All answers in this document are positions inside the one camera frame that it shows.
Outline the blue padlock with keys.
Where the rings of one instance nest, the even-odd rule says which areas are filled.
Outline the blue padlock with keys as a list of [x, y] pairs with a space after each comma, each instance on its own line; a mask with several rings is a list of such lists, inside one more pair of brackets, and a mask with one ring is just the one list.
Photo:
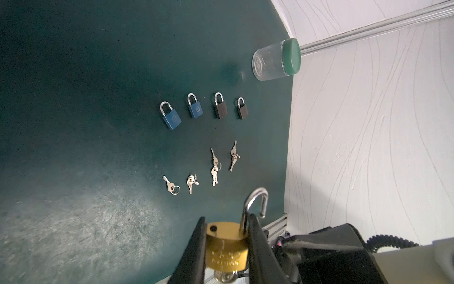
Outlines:
[[192, 118], [197, 119], [203, 115], [201, 103], [197, 100], [197, 97], [194, 93], [188, 94], [187, 101]]

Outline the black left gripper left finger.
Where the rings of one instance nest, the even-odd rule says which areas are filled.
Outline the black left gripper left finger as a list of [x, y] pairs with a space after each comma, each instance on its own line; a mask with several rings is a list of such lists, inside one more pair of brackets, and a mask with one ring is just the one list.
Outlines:
[[206, 230], [207, 223], [205, 217], [201, 217], [168, 284], [204, 283], [206, 269]]

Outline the single key with ring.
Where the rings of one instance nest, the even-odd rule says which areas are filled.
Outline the single key with ring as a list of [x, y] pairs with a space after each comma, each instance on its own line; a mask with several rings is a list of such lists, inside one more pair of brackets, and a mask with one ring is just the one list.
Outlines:
[[170, 182], [165, 175], [163, 175], [163, 180], [166, 182], [166, 187], [169, 193], [171, 193], [172, 195], [179, 194], [180, 187], [178, 185], [175, 185], [174, 183]]

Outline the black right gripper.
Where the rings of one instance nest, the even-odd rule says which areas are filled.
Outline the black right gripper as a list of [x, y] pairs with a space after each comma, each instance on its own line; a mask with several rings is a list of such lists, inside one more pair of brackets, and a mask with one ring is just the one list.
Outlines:
[[350, 224], [282, 239], [290, 262], [283, 270], [298, 284], [386, 284], [359, 231]]

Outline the silver key pair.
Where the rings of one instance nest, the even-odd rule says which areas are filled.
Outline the silver key pair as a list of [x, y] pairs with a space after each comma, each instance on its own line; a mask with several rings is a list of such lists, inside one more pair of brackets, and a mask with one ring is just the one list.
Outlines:
[[237, 141], [235, 140], [234, 146], [231, 150], [232, 162], [229, 171], [232, 172], [235, 166], [235, 163], [241, 158], [241, 156], [236, 151]]

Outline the brass padlock with keys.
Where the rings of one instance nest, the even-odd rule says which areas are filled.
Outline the brass padlock with keys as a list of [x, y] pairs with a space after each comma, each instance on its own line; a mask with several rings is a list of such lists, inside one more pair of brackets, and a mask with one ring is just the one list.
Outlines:
[[247, 197], [242, 208], [241, 221], [212, 222], [206, 231], [206, 266], [214, 270], [214, 278], [222, 284], [230, 284], [238, 279], [238, 273], [247, 268], [249, 210], [254, 201], [261, 200], [260, 218], [266, 216], [268, 191], [257, 188]]

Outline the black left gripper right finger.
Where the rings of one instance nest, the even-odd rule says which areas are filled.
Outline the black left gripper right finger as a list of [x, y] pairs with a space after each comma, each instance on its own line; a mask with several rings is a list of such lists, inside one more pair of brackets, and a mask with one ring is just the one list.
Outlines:
[[254, 214], [248, 215], [249, 282], [251, 284], [289, 284], [265, 233]]

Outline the small blue padlock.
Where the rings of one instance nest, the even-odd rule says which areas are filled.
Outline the small blue padlock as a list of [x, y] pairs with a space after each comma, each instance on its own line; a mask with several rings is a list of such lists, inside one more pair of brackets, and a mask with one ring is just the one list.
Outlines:
[[176, 129], [182, 122], [177, 111], [167, 101], [163, 101], [160, 104], [160, 112], [163, 116], [163, 120], [170, 130]]

